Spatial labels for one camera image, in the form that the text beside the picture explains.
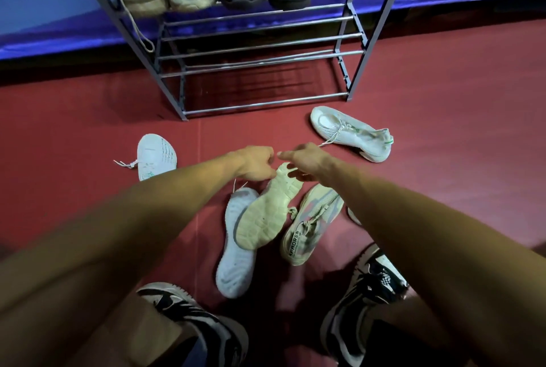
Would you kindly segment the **person's left hand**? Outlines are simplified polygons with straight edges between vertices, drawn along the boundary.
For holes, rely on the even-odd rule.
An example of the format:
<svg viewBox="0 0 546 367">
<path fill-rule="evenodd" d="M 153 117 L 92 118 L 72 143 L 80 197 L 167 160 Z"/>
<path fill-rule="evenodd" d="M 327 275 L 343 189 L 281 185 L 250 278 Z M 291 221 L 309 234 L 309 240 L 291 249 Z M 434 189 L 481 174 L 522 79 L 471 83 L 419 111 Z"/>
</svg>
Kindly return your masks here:
<svg viewBox="0 0 546 367">
<path fill-rule="evenodd" d="M 247 146 L 227 154 L 234 178 L 255 181 L 255 147 L 269 146 Z"/>
</svg>

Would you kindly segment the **person's right hand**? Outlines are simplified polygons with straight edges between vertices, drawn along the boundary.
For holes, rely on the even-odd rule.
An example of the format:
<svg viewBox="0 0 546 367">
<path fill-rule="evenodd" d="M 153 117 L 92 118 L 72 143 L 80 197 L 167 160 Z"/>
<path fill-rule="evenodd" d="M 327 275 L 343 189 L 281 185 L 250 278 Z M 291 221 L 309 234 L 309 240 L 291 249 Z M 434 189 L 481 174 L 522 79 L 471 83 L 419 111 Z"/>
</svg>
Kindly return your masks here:
<svg viewBox="0 0 546 367">
<path fill-rule="evenodd" d="M 297 147 L 306 147 L 309 159 L 309 180 L 302 182 L 316 181 L 324 186 L 330 184 L 330 173 L 336 165 L 337 160 L 319 148 L 314 143 L 304 143 Z"/>
</svg>

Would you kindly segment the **cream sneaker with ridged sole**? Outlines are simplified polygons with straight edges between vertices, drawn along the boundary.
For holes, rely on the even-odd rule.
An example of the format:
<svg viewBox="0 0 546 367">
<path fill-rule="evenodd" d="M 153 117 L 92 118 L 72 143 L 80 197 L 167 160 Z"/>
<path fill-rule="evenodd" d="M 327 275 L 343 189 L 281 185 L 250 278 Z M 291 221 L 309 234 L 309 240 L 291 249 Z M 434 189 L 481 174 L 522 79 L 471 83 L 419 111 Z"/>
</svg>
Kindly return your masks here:
<svg viewBox="0 0 546 367">
<path fill-rule="evenodd" d="M 235 241 L 247 251 L 254 251 L 277 237 L 288 215 L 295 217 L 297 210 L 290 207 L 303 183 L 289 177 L 289 163 L 282 163 L 276 177 L 269 181 L 262 194 L 242 213 L 236 226 Z"/>
</svg>

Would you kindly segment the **person's left forearm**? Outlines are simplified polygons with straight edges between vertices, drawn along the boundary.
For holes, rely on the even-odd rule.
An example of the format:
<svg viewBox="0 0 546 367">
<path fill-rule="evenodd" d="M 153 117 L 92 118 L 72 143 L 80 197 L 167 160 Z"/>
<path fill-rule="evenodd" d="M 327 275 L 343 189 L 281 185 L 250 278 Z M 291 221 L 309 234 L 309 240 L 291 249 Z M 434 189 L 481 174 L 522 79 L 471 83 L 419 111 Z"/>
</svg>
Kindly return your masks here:
<svg viewBox="0 0 546 367">
<path fill-rule="evenodd" d="M 0 264 L 0 317 L 21 304 L 40 314 L 47 289 L 53 309 L 88 296 L 118 302 L 228 181 L 248 175 L 249 164 L 236 150 L 149 178 L 11 255 Z"/>
</svg>

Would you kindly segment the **person's right forearm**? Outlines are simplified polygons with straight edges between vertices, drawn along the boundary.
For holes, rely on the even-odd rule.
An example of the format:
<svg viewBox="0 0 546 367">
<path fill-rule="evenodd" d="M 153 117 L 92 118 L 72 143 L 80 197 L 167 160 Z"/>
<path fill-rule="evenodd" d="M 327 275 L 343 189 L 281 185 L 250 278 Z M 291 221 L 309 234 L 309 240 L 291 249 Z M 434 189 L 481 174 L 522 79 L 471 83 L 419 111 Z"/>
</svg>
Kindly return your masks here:
<svg viewBox="0 0 546 367">
<path fill-rule="evenodd" d="M 470 358 L 487 367 L 546 367 L 546 257 L 420 193 L 335 158 L 323 184 Z"/>
</svg>

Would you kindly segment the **white sneaker with green trim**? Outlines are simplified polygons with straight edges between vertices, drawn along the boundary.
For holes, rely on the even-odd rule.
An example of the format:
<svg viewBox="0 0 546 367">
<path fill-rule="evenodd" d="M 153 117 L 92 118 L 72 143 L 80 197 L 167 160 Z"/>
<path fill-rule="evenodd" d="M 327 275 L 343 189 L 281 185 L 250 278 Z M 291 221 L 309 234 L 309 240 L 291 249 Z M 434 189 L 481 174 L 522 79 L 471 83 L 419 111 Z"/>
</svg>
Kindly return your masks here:
<svg viewBox="0 0 546 367">
<path fill-rule="evenodd" d="M 357 150 L 372 163 L 382 163 L 389 157 L 394 138 L 389 129 L 375 129 L 339 110 L 327 106 L 312 109 L 310 122 L 324 140 L 319 147 L 336 144 Z"/>
</svg>

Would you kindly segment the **pastel pink grey sneaker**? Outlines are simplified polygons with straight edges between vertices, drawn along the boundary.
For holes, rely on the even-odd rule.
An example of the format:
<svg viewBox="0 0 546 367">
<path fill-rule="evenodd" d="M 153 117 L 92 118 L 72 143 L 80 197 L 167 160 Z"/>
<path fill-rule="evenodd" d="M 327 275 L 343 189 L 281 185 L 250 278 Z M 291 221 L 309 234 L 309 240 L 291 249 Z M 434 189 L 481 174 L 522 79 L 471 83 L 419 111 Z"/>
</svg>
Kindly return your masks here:
<svg viewBox="0 0 546 367">
<path fill-rule="evenodd" d="M 280 252 L 292 266 L 303 265 L 319 240 L 340 214 L 344 201 L 332 188 L 316 184 L 303 197 L 299 208 L 290 208 L 291 225 L 284 232 Z"/>
</svg>

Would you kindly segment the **white sneaker with pale sole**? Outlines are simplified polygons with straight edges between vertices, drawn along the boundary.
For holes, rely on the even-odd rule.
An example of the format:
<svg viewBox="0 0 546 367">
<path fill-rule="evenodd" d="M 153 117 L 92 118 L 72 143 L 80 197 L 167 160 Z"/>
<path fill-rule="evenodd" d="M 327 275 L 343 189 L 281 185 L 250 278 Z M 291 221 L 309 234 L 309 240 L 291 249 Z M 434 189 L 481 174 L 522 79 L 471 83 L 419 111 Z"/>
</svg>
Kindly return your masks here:
<svg viewBox="0 0 546 367">
<path fill-rule="evenodd" d="M 252 281 L 256 262 L 256 251 L 241 248 L 235 241 L 237 226 L 242 214 L 258 198 L 258 193 L 241 187 L 234 190 L 224 214 L 226 237 L 224 250 L 217 266 L 215 282 L 219 292 L 227 299 L 244 295 Z"/>
</svg>

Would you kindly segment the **white mesh sneaker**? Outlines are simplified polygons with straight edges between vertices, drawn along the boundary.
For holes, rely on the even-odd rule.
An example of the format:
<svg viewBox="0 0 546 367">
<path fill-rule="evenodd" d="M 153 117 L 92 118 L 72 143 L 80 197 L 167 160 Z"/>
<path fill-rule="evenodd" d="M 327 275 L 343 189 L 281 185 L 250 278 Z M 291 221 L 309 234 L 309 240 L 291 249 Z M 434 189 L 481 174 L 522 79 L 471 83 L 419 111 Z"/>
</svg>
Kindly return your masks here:
<svg viewBox="0 0 546 367">
<path fill-rule="evenodd" d="M 118 166 L 137 169 L 140 181 L 173 171 L 177 168 L 177 155 L 173 146 L 157 134 L 145 134 L 137 146 L 136 160 L 124 163 L 114 160 Z"/>
</svg>

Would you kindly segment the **person's right black white sneaker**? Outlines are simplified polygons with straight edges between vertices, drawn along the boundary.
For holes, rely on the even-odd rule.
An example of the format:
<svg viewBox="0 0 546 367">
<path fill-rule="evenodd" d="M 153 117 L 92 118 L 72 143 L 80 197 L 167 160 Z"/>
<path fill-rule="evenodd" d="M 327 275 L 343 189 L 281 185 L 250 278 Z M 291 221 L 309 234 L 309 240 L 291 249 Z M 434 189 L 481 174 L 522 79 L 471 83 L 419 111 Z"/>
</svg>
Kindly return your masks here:
<svg viewBox="0 0 546 367">
<path fill-rule="evenodd" d="M 376 243 L 365 248 L 345 294 L 325 315 L 319 329 L 324 350 L 338 367 L 360 367 L 366 353 L 360 340 L 365 315 L 377 305 L 404 300 L 409 288 Z"/>
</svg>

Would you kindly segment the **person's black white sneaker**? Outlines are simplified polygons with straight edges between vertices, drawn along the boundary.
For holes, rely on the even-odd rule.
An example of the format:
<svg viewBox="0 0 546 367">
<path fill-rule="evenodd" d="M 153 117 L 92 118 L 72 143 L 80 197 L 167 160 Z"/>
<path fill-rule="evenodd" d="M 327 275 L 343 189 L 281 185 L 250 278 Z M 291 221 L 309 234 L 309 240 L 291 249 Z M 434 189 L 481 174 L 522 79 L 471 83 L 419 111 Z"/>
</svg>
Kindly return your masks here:
<svg viewBox="0 0 546 367">
<path fill-rule="evenodd" d="M 365 248 L 345 294 L 325 315 L 319 329 L 324 350 L 338 367 L 360 367 L 366 353 L 360 340 L 365 315 L 377 305 L 404 300 L 409 288 L 376 243 Z"/>
<path fill-rule="evenodd" d="M 152 282 L 139 288 L 137 294 L 161 315 L 195 331 L 151 367 L 241 367 L 249 350 L 249 335 L 243 325 L 206 311 L 189 293 L 171 283 Z"/>
</svg>

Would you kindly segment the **person's left black white sneaker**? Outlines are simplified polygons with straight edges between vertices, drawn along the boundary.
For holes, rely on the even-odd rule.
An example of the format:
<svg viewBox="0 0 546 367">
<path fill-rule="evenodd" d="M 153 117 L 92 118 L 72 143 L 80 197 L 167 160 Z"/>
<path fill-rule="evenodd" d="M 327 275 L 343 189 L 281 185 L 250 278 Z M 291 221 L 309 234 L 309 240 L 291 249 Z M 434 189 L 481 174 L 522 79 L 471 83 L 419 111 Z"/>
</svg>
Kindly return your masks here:
<svg viewBox="0 0 546 367">
<path fill-rule="evenodd" d="M 137 294 L 161 315 L 195 331 L 151 367 L 241 367 L 249 350 L 249 335 L 243 325 L 206 311 L 189 293 L 171 283 L 152 282 L 139 288 Z"/>
</svg>

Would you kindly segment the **person's right leg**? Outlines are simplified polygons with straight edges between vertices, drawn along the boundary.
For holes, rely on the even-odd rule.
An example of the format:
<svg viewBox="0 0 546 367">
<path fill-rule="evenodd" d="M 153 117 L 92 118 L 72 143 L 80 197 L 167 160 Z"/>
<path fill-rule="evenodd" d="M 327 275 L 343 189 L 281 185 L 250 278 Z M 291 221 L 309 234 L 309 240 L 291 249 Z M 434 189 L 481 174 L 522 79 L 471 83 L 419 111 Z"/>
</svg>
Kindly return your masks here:
<svg viewBox="0 0 546 367">
<path fill-rule="evenodd" d="M 462 367 L 468 357 L 419 297 L 366 310 L 361 367 Z"/>
</svg>

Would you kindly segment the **person's leg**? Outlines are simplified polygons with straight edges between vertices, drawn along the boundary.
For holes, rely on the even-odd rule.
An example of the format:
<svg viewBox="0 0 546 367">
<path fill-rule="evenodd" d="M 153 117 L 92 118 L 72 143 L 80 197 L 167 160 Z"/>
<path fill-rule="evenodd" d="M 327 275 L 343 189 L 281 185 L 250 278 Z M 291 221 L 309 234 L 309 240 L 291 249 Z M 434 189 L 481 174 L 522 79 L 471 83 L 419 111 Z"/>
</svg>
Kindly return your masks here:
<svg viewBox="0 0 546 367">
<path fill-rule="evenodd" d="M 195 337 L 191 323 L 169 320 L 133 292 L 63 367 L 149 367 Z"/>
<path fill-rule="evenodd" d="M 361 367 L 462 367 L 468 357 L 419 297 L 366 310 Z"/>
</svg>

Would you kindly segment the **person's left leg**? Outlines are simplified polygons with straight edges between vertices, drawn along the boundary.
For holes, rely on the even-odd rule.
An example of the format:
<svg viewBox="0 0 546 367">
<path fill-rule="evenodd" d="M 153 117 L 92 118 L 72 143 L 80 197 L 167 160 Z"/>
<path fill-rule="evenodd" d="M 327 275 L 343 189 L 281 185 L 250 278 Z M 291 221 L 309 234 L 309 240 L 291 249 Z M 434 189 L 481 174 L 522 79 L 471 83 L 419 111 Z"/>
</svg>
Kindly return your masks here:
<svg viewBox="0 0 546 367">
<path fill-rule="evenodd" d="M 149 367 L 195 337 L 191 323 L 169 320 L 133 292 L 63 367 Z"/>
</svg>

